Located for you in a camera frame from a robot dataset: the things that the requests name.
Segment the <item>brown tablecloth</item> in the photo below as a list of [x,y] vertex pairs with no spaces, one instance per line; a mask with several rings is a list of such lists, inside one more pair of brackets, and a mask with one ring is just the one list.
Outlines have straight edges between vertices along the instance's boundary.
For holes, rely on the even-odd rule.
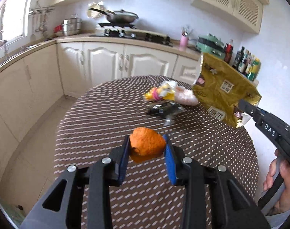
[[[60,122],[55,151],[55,173],[76,164],[87,167],[122,145],[126,134],[136,127],[148,127],[164,134],[201,164],[225,165],[254,198],[258,181],[255,149],[245,128],[233,129],[209,116],[201,106],[184,106],[185,113],[175,124],[163,127],[164,120],[147,115],[143,94],[159,86],[164,76],[139,76],[103,83],[86,91]],[[178,82],[190,88],[190,85]],[[184,188],[168,180],[164,158],[141,164],[129,161],[121,187],[110,187],[113,228],[161,228],[180,226]],[[86,228],[86,198],[82,228]],[[206,198],[209,200],[208,188]],[[207,227],[211,227],[207,204]]]

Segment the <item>white wall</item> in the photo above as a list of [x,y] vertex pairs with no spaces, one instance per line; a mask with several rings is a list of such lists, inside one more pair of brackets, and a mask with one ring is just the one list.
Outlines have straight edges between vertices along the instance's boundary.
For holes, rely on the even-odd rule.
[[94,29],[97,22],[108,22],[105,16],[98,20],[88,18],[87,5],[103,1],[109,10],[124,9],[139,16],[138,29],[168,34],[172,39],[180,39],[181,27],[189,24],[193,37],[212,33],[224,43],[234,40],[235,51],[241,44],[243,32],[210,13],[191,6],[192,0],[87,0],[64,7],[65,16],[77,13],[83,19],[84,29]]
[[[257,77],[258,91],[263,97],[259,107],[290,125],[290,6],[286,0],[270,0],[270,5],[264,8],[260,34],[244,33],[242,46],[262,62]],[[254,141],[259,162],[258,197],[276,148],[254,126],[253,120],[246,129]]]

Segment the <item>frying pan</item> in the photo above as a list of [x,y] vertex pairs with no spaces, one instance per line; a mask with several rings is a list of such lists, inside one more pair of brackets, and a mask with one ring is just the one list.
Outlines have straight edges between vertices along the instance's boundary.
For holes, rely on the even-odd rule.
[[138,19],[138,15],[135,13],[124,11],[123,9],[119,11],[103,11],[100,9],[89,8],[89,10],[93,10],[99,13],[102,13],[106,16],[108,22],[111,23],[132,23],[136,19]]

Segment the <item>human hand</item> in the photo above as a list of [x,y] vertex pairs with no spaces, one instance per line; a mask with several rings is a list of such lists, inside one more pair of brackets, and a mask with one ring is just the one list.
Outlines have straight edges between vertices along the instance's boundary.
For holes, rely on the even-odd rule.
[[[274,152],[276,156],[279,156],[280,153],[278,150]],[[266,180],[264,181],[264,191],[271,188],[273,185],[273,176],[276,173],[276,162],[273,160],[269,167],[269,172],[267,174]],[[287,160],[284,160],[280,164],[280,175],[283,177],[286,189],[283,191],[280,200],[275,204],[272,214],[284,213],[290,209],[290,165]]]

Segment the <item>spice bottle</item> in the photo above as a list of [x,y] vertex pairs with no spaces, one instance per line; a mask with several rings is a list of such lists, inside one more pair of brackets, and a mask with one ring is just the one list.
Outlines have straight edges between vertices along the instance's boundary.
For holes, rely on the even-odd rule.
[[239,63],[242,61],[242,58],[244,57],[244,51],[245,51],[245,48],[242,46],[242,49],[237,52],[234,63],[233,63],[234,69],[237,69],[239,66]]
[[233,54],[233,40],[231,40],[225,47],[225,58],[226,63],[230,63]]
[[249,55],[250,55],[250,52],[247,50],[246,53],[244,54],[244,57],[242,58],[242,61],[239,63],[239,66],[237,68],[237,70],[242,74],[245,73]]
[[253,63],[254,59],[255,59],[255,56],[252,55],[251,58],[248,60],[247,68],[245,70],[245,76],[247,76],[250,73],[250,70],[251,70],[252,63]]
[[250,81],[254,81],[254,79],[256,78],[257,76],[257,73],[259,71],[259,67],[260,67],[260,61],[258,58],[256,58],[253,63],[252,63],[252,66],[251,66],[251,69],[250,69],[250,72],[249,74],[247,75],[247,78],[250,80]]

